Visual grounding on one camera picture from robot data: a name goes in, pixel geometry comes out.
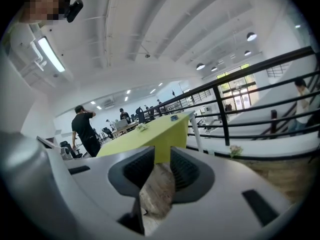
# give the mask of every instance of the round pendant light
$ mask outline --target round pendant light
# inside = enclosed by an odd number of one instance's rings
[[[257,34],[253,33],[253,32],[249,32],[247,35],[246,35],[246,40],[248,42],[252,41],[252,40],[255,40],[257,38]]]
[[[205,66],[205,64],[199,63],[198,65],[196,65],[196,70],[202,70]]]

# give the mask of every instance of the ceiling light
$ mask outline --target ceiling light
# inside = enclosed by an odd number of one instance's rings
[[[252,40],[255,40],[257,37],[257,34],[253,33],[253,32],[250,32],[246,35],[246,40],[247,41],[252,41]]]
[[[206,65],[199,63],[198,65],[196,65],[196,70],[202,70]]]
[[[42,50],[44,51],[45,55],[49,58],[52,64],[59,72],[65,71],[64,66],[60,63],[57,56],[55,55],[54,51],[52,50],[48,40],[46,37],[41,38],[38,41],[39,45],[41,46]]]

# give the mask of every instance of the desk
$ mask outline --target desk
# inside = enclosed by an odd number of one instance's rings
[[[164,115],[148,123],[148,129],[144,131],[135,129],[105,144],[97,157],[113,155],[144,146],[155,146],[154,163],[168,163],[172,146],[185,148],[187,145],[189,113],[176,115],[178,116],[176,121],[171,121],[171,115]]]
[[[139,124],[139,122],[132,122],[132,123],[129,123],[126,127],[124,128],[121,128],[119,130],[114,130],[112,132],[112,135],[114,138],[118,138],[122,135],[122,132],[124,132],[125,130],[131,128],[131,127],[136,127],[137,125]]]

